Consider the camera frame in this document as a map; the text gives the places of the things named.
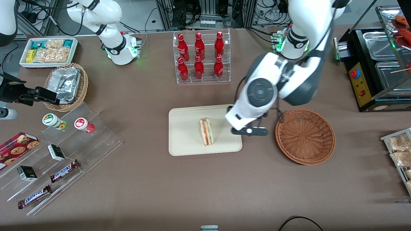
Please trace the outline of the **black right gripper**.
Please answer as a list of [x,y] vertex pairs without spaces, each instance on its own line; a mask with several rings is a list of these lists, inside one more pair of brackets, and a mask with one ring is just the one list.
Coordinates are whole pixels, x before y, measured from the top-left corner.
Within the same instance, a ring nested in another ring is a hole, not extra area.
[[34,101],[42,101],[54,105],[60,105],[57,94],[43,87],[26,90],[24,80],[1,73],[2,81],[0,87],[0,101],[5,103],[21,103],[27,106],[33,106]]

